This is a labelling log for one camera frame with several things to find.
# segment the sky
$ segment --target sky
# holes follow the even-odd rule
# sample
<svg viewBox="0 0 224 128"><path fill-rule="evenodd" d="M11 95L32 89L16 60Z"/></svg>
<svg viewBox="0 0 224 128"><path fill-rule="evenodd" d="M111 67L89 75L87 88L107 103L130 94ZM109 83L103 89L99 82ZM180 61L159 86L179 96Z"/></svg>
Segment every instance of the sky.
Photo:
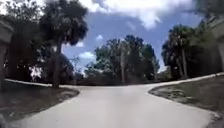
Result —
<svg viewBox="0 0 224 128"><path fill-rule="evenodd" d="M192 1L80 0L89 10L85 18L89 29L87 36L76 46L63 45L62 52L68 58L80 57L78 68L84 70L85 65L95 60L94 50L97 47L109 39L133 34L144 39L144 43L152 45L160 62L160 71L163 71L162 44L167 39L169 30L178 24L195 27L201 20L188 11L193 7Z"/></svg>

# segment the asphalt road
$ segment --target asphalt road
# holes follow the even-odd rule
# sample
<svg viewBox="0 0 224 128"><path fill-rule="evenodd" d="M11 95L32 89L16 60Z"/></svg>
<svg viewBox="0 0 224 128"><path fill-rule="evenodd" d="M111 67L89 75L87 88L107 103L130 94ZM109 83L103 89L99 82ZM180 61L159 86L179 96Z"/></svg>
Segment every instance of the asphalt road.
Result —
<svg viewBox="0 0 224 128"><path fill-rule="evenodd" d="M77 87L81 92L77 97L15 122L13 127L205 128L212 112L148 94L167 84Z"/></svg>

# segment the tree trunk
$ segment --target tree trunk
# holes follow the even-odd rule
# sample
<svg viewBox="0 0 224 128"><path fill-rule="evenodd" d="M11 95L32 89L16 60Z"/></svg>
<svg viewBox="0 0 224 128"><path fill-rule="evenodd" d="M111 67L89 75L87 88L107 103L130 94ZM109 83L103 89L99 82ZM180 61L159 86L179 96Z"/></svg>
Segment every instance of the tree trunk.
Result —
<svg viewBox="0 0 224 128"><path fill-rule="evenodd" d="M0 91L3 91L5 45L0 45Z"/></svg>
<svg viewBox="0 0 224 128"><path fill-rule="evenodd" d="M187 79L188 78L188 75L187 75L187 62L186 62L185 51L183 49L181 50L181 54L182 54L183 69L184 69L184 79Z"/></svg>
<svg viewBox="0 0 224 128"><path fill-rule="evenodd" d="M177 59L176 61L177 61L177 65L178 65L180 76L181 76L181 78L183 78L183 70L182 70L180 61L179 61L179 59Z"/></svg>
<svg viewBox="0 0 224 128"><path fill-rule="evenodd" d="M124 66L125 66L125 62L124 62L124 53L121 53L121 79L122 79L122 83L125 84L125 71L124 71Z"/></svg>
<svg viewBox="0 0 224 128"><path fill-rule="evenodd" d="M54 70L54 76L53 76L53 85L52 87L55 89L59 88L60 84L60 78L59 78L59 72L61 68L61 61L60 61L60 55L61 55L61 42L59 41L57 43L57 50L55 52L55 70Z"/></svg>

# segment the cloud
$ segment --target cloud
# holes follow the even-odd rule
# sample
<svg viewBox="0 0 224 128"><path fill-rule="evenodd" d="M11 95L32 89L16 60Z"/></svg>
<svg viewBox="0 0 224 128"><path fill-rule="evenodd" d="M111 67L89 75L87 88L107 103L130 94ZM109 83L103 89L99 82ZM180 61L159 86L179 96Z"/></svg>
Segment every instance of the cloud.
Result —
<svg viewBox="0 0 224 128"><path fill-rule="evenodd" d="M135 31L137 29L136 26L130 21L127 21L126 25L133 31Z"/></svg>
<svg viewBox="0 0 224 128"><path fill-rule="evenodd" d="M91 52L83 52L79 54L79 57L82 59L89 59L89 60L93 60L96 58L95 55Z"/></svg>
<svg viewBox="0 0 224 128"><path fill-rule="evenodd" d="M156 27L161 22L160 17L178 7L189 7L192 0L100 0L101 4L93 0L80 1L90 12L119 14L137 18L146 29Z"/></svg>
<svg viewBox="0 0 224 128"><path fill-rule="evenodd" d="M84 42L78 42L77 44L76 44L76 47L79 47L79 48L82 48L82 47L84 47L85 45L84 45Z"/></svg>
<svg viewBox="0 0 224 128"><path fill-rule="evenodd" d="M103 40L103 36L102 35L98 35L97 37L96 37L96 41L102 41Z"/></svg>

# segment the dirt patch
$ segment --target dirt patch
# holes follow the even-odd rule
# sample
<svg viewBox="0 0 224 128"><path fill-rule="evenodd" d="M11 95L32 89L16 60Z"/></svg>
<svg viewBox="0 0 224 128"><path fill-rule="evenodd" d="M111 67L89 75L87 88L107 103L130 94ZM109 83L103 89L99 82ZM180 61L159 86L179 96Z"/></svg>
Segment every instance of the dirt patch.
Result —
<svg viewBox="0 0 224 128"><path fill-rule="evenodd" d="M150 94L217 112L207 128L224 127L224 76L154 88Z"/></svg>
<svg viewBox="0 0 224 128"><path fill-rule="evenodd" d="M79 94L66 88L56 90L8 81L4 84L5 91L0 93L0 114L7 122L31 116Z"/></svg>

